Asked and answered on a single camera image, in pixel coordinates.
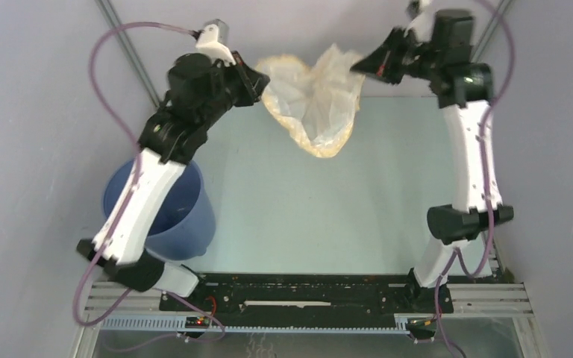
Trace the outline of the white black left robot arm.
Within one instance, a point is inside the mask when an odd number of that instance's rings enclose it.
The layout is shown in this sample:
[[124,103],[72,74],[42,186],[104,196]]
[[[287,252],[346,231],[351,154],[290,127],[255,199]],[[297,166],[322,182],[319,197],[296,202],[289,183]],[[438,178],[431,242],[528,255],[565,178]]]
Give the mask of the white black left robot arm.
[[191,270],[151,255],[149,228],[175,181],[181,177],[207,132],[234,107],[260,101],[270,77],[248,66],[238,52],[233,63],[192,53],[167,73],[169,89],[137,140],[139,152],[110,217],[76,251],[116,283],[137,292],[157,289],[177,295],[187,310],[198,310],[206,291]]

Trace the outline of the translucent yellowish trash bag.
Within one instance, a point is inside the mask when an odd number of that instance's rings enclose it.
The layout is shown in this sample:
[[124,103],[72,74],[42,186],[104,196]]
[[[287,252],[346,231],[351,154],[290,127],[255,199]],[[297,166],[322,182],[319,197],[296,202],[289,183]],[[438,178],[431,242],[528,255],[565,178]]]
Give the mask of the translucent yellowish trash bag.
[[363,58],[333,44],[312,66],[291,54],[265,57],[256,65],[270,77],[263,105],[308,154],[335,157],[352,135],[365,76],[351,67]]

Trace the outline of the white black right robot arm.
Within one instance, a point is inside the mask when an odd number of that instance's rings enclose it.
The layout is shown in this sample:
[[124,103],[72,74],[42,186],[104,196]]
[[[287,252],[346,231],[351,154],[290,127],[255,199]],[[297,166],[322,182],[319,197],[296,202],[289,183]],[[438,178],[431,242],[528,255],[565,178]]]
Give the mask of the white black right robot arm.
[[482,233],[514,217],[502,201],[492,153],[492,70],[472,61],[475,20],[466,9],[418,15],[407,28],[395,27],[351,71],[385,84],[405,77],[427,81],[436,96],[452,147],[456,186],[450,204],[431,207],[431,240],[410,271],[404,302],[426,310],[445,290],[448,271],[460,252]]

